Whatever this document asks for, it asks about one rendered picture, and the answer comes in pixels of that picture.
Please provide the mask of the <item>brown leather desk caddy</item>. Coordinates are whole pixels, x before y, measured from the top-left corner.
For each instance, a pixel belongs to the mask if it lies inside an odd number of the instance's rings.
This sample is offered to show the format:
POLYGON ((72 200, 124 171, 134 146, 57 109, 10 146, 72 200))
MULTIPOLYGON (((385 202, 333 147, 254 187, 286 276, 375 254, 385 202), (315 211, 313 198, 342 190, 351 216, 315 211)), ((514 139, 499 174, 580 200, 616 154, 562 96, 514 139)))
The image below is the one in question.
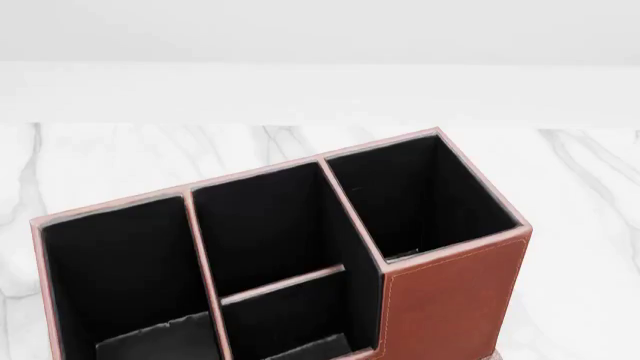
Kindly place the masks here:
POLYGON ((30 225, 53 360, 487 360, 532 235, 439 128, 30 225))

